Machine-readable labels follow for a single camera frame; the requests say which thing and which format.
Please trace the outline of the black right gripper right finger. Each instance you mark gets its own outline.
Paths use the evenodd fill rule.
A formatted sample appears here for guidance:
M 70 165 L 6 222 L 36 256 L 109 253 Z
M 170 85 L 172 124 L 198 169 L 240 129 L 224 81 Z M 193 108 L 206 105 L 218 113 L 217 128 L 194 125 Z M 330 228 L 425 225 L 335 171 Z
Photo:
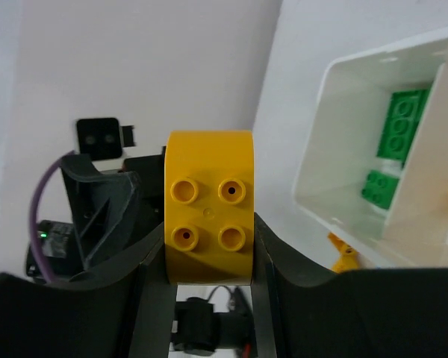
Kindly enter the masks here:
M 448 357 L 448 268 L 337 274 L 260 217 L 254 233 L 260 357 Z

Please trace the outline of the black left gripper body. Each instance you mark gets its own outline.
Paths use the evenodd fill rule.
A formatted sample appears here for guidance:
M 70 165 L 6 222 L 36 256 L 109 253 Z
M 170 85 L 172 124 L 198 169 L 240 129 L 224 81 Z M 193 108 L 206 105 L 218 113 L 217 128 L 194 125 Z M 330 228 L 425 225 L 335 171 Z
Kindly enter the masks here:
M 151 233 L 164 220 L 164 153 L 132 157 L 99 172 L 87 154 L 70 152 L 40 178 L 28 212 L 29 278 L 71 278 Z M 72 221 L 38 220 L 46 184 L 60 171 Z

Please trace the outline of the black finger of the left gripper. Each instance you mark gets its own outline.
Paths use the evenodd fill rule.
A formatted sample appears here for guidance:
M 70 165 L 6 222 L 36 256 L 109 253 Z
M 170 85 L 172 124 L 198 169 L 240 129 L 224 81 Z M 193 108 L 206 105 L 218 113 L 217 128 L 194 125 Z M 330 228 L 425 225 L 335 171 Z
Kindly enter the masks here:
M 75 238 L 84 269 L 109 260 L 130 242 L 140 208 L 140 181 L 133 172 L 103 174 L 87 154 L 60 160 Z

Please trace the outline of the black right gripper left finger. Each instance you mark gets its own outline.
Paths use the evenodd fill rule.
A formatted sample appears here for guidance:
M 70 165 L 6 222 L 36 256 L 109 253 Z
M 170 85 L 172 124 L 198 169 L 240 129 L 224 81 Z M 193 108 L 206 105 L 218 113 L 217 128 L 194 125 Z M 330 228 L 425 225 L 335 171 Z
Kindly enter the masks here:
M 0 357 L 164 357 L 164 226 L 70 281 L 0 273 Z

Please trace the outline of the yellow round lego brick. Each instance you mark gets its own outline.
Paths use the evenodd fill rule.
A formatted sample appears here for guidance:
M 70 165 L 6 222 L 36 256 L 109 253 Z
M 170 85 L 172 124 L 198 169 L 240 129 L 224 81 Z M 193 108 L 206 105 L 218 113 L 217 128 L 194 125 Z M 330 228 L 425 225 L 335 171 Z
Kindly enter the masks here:
M 254 252 L 251 131 L 173 131 L 164 164 L 167 277 L 248 285 Z

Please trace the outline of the green square lego brick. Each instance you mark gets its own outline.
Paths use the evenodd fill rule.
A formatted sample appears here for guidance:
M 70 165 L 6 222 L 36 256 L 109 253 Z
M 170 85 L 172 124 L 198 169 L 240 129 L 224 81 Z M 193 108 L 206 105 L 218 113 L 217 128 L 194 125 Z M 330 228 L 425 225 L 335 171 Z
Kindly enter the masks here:
M 361 197 L 380 209 L 391 206 L 399 178 L 377 170 L 370 170 L 361 189 Z

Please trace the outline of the green lego plate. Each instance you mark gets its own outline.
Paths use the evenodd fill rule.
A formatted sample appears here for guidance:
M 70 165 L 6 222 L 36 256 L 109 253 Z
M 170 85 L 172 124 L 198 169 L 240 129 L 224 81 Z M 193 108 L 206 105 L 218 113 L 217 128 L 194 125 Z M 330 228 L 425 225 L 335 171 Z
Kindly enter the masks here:
M 376 156 L 398 160 L 404 166 L 416 134 L 430 89 L 394 92 Z

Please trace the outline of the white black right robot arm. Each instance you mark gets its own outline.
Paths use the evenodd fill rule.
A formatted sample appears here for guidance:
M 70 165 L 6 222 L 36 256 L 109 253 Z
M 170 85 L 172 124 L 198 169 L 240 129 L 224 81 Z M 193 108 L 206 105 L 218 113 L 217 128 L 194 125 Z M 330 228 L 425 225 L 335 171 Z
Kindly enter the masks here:
M 255 218 L 250 307 L 175 306 L 177 351 L 244 357 L 448 357 L 448 268 L 334 273 Z

